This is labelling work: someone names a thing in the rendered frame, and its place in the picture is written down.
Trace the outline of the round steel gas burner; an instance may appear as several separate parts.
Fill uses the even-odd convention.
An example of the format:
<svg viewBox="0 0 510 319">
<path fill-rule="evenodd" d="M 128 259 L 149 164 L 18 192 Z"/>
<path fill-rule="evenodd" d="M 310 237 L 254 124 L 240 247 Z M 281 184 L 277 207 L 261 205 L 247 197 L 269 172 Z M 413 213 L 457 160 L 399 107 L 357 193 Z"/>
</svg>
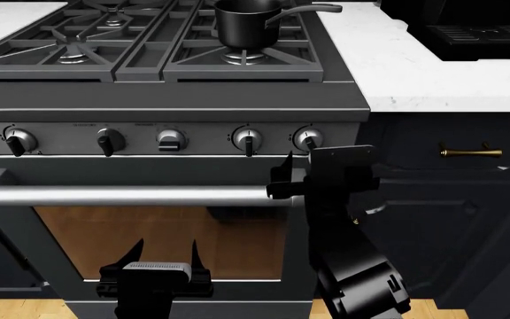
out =
<svg viewBox="0 0 510 319">
<path fill-rule="evenodd" d="M 220 60 L 233 66 L 256 66 L 267 63 L 269 57 L 259 50 L 227 48 L 220 54 Z"/>
<path fill-rule="evenodd" d="M 107 27 L 120 27 L 131 20 L 131 18 L 125 15 L 123 11 L 119 10 L 108 11 L 107 15 L 107 19 L 104 23 Z"/>
<path fill-rule="evenodd" d="M 58 63 L 62 65 L 86 63 L 90 60 L 86 53 L 87 51 L 96 53 L 97 48 L 69 44 L 66 46 L 66 49 L 61 54 L 60 58 L 58 58 Z"/>
</svg>

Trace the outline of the steel stove knob black lever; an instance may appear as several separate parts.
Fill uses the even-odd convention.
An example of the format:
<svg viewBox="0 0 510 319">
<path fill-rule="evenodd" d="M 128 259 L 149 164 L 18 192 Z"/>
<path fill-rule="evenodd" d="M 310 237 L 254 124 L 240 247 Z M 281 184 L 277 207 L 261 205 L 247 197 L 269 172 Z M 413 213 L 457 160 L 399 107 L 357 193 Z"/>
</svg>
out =
<svg viewBox="0 0 510 319">
<path fill-rule="evenodd" d="M 310 152 L 324 143 L 323 134 L 313 127 L 302 127 L 293 136 L 293 144 L 300 151 Z"/>
<path fill-rule="evenodd" d="M 23 128 L 7 127 L 3 131 L 3 139 L 7 147 L 15 157 L 23 156 L 25 153 L 35 151 L 38 142 L 35 135 Z"/>
<path fill-rule="evenodd" d="M 240 127 L 233 133 L 232 143 L 244 156 L 252 157 L 262 144 L 262 135 L 256 129 Z"/>
</svg>

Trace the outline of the oven door with glass window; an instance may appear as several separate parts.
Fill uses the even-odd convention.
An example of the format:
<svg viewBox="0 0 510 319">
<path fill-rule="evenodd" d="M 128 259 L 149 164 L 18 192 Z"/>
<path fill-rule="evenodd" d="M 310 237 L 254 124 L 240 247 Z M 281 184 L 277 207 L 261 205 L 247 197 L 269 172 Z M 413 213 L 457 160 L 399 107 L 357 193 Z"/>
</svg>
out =
<svg viewBox="0 0 510 319">
<path fill-rule="evenodd" d="M 0 156 L 17 185 L 256 186 L 282 156 Z M 103 305 L 98 270 L 141 238 L 143 261 L 190 262 L 216 304 L 301 304 L 316 285 L 301 206 L 0 206 L 0 232 L 62 299 Z"/>
</svg>

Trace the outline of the grey stainless steel stove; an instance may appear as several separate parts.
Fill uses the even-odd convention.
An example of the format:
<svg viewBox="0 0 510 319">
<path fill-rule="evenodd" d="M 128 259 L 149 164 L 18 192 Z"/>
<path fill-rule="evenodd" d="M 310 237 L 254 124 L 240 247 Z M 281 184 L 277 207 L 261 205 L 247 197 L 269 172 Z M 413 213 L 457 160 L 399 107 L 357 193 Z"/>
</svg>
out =
<svg viewBox="0 0 510 319">
<path fill-rule="evenodd" d="M 244 156 L 232 135 L 249 127 L 262 135 L 254 156 L 284 161 L 292 152 L 291 180 L 300 182 L 309 172 L 310 152 L 295 147 L 295 132 L 318 129 L 324 137 L 319 148 L 355 145 L 359 126 L 370 114 L 325 25 L 349 11 L 338 5 L 342 12 L 297 13 L 323 68 L 322 82 L 166 82 L 164 77 L 161 82 L 0 82 L 0 156 L 15 157 L 3 139 L 10 126 L 32 133 L 38 142 L 35 151 L 20 157 L 105 157 L 97 144 L 97 132 L 104 128 L 118 130 L 126 140 L 126 148 L 112 156 Z M 164 129 L 180 130 L 187 147 L 160 152 L 157 136 Z M 52 289 L 1 232 L 0 243 Z M 102 299 L 103 305 L 62 300 L 78 319 L 117 319 L 117 300 Z M 313 298 L 305 305 L 247 305 L 216 304 L 213 296 L 177 297 L 169 319 L 307 319 L 312 304 Z"/>
</svg>

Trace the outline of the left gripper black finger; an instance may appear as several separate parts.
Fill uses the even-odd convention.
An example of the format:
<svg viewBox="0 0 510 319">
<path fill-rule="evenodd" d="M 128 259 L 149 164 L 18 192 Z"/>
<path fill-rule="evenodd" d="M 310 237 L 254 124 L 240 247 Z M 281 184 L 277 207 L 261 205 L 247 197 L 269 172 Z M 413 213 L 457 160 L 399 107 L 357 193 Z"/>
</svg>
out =
<svg viewBox="0 0 510 319">
<path fill-rule="evenodd" d="M 211 282 L 212 276 L 211 271 L 206 268 L 201 260 L 198 248 L 197 241 L 194 240 L 192 244 L 192 254 L 191 254 L 191 270 L 192 270 L 192 282 Z"/>
<path fill-rule="evenodd" d="M 101 279 L 115 279 L 117 273 L 131 262 L 138 262 L 143 251 L 144 240 L 141 238 L 137 243 L 117 262 L 105 265 L 99 269 Z"/>
</svg>

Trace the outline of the wide dark cast-iron stove grate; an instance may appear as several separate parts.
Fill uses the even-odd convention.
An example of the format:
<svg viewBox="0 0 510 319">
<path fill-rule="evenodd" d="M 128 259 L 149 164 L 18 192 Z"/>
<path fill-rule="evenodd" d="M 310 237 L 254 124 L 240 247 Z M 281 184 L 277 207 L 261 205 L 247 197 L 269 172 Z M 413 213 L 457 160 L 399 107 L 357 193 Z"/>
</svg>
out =
<svg viewBox="0 0 510 319">
<path fill-rule="evenodd" d="M 74 0 L 0 41 L 0 82 L 113 82 L 123 60 L 174 0 Z M 104 25 L 107 12 L 131 20 Z M 95 47 L 90 60 L 62 65 L 69 44 Z"/>
<path fill-rule="evenodd" d="M 166 82 L 322 82 L 323 68 L 300 15 L 283 18 L 278 42 L 259 50 L 265 64 L 233 66 L 220 60 L 213 0 L 200 2 L 163 70 Z"/>
</svg>

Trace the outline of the steel oven knob flat lever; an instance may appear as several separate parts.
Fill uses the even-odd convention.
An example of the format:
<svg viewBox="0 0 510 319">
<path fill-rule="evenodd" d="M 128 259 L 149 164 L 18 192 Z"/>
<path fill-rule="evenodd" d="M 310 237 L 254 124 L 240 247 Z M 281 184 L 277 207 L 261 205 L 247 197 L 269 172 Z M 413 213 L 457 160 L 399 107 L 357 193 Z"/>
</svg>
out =
<svg viewBox="0 0 510 319">
<path fill-rule="evenodd" d="M 160 152 L 183 151 L 188 145 L 186 136 L 178 129 L 164 129 L 157 138 Z"/>
</svg>

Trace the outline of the narrow dark cast-iron stove grate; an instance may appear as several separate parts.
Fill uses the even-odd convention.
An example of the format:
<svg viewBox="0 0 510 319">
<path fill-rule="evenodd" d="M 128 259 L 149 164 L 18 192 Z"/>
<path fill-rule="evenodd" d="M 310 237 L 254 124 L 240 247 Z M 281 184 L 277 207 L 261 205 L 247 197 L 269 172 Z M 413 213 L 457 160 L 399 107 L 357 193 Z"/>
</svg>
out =
<svg viewBox="0 0 510 319">
<path fill-rule="evenodd" d="M 116 82 L 161 82 L 172 55 L 200 0 L 174 0 L 147 29 L 143 39 L 115 71 Z"/>
</svg>

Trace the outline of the dark oven knob black lever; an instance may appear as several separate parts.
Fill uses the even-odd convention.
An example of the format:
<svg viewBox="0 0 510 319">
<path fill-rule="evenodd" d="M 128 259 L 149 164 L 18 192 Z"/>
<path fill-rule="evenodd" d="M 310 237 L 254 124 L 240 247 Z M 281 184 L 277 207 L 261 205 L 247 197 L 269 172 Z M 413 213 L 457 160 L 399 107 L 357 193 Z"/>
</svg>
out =
<svg viewBox="0 0 510 319">
<path fill-rule="evenodd" d="M 111 157 L 117 151 L 126 148 L 125 137 L 116 129 L 104 128 L 97 132 L 97 144 L 105 157 Z"/>
</svg>

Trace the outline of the black coffee machine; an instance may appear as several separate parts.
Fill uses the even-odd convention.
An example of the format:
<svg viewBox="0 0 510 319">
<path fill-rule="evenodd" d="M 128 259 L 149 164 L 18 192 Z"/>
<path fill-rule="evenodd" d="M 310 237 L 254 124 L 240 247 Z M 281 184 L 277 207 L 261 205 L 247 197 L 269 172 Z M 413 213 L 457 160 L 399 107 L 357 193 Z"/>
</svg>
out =
<svg viewBox="0 0 510 319">
<path fill-rule="evenodd" d="M 510 60 L 510 0 L 377 0 L 443 61 Z"/>
</svg>

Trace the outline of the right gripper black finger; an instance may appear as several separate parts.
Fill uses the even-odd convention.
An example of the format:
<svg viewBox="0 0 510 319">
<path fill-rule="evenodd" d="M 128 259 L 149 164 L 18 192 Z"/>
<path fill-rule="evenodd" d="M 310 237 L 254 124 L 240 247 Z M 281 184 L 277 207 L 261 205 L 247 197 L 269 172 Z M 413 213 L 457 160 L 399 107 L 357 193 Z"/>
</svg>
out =
<svg viewBox="0 0 510 319">
<path fill-rule="evenodd" d="M 293 153 L 290 152 L 278 167 L 270 171 L 271 183 L 290 183 L 292 176 Z"/>
</svg>

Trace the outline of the dark navy kitchen cabinet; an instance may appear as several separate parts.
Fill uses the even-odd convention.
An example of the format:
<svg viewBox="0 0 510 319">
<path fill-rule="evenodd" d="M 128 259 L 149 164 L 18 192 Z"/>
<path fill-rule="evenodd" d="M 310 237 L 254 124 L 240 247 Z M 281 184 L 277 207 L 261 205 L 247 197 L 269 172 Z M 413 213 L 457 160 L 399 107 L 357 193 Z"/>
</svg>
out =
<svg viewBox="0 0 510 319">
<path fill-rule="evenodd" d="M 359 224 L 414 300 L 510 319 L 510 113 L 374 113 L 358 143 L 380 152 Z M 442 158 L 439 144 L 500 158 Z"/>
</svg>

